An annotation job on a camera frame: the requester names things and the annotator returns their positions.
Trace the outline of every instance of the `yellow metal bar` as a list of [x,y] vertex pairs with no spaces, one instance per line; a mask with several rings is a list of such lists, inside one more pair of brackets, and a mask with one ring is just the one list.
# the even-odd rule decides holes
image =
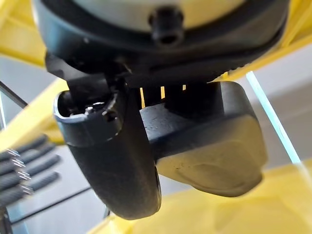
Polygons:
[[7,21],[14,23],[14,24],[20,26],[21,28],[27,28],[29,31],[33,31],[35,33],[38,32],[38,30],[32,24],[30,24],[27,21],[22,21],[20,19],[17,19],[15,17],[11,17],[11,16],[7,17]]
[[0,0],[0,29],[17,2],[18,0]]
[[7,129],[0,132],[0,151],[26,143],[45,131],[52,141],[62,143],[52,117],[52,105],[55,96],[63,90],[68,90],[67,84],[58,79],[20,112]]
[[290,54],[293,51],[296,51],[308,44],[312,43],[312,34],[308,35],[307,37],[294,41],[292,44],[290,44],[287,47],[283,47],[283,48],[279,48],[274,52],[271,52],[259,59],[257,59],[256,61],[254,61],[253,63],[237,69],[237,71],[234,71],[233,73],[231,73],[227,80],[236,80],[238,78],[241,78],[242,76],[244,76],[246,73],[248,73],[249,71],[254,71],[259,69],[260,67],[265,66],[266,64],[269,64],[273,61],[278,60],[281,57],[286,56],[287,54]]
[[281,47],[286,47],[291,43],[311,14],[312,1],[301,0],[297,10],[288,21],[288,26]]
[[311,234],[311,173],[310,159],[267,171],[240,197],[175,193],[151,217],[126,221],[112,215],[89,234]]

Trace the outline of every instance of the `black plastic housing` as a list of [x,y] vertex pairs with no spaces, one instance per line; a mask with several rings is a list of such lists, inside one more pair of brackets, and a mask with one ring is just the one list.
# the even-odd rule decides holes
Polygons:
[[158,174],[134,92],[99,111],[69,116],[61,93],[54,115],[83,174],[108,208],[125,219],[160,208]]
[[160,48],[148,33],[110,25],[72,1],[33,0],[48,50],[83,72],[125,66],[130,87],[210,81],[252,62],[282,37],[289,0],[249,0],[183,41]]

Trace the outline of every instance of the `black rubber grip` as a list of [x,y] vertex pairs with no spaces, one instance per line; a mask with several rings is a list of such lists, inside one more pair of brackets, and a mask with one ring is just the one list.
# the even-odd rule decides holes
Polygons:
[[[75,128],[76,134],[70,130],[73,123],[60,123],[57,118],[61,129],[68,130],[63,132],[64,138],[68,140],[71,152],[98,197],[113,213],[125,219],[147,217],[160,208],[155,162],[132,94],[127,98],[121,131],[112,138],[105,139],[105,132],[102,139],[94,137],[101,131],[102,120],[97,120],[97,117],[82,121],[98,122],[98,127],[91,128],[96,124],[85,123],[81,128]],[[70,144],[77,142],[73,138],[83,135],[97,142],[82,147]]]

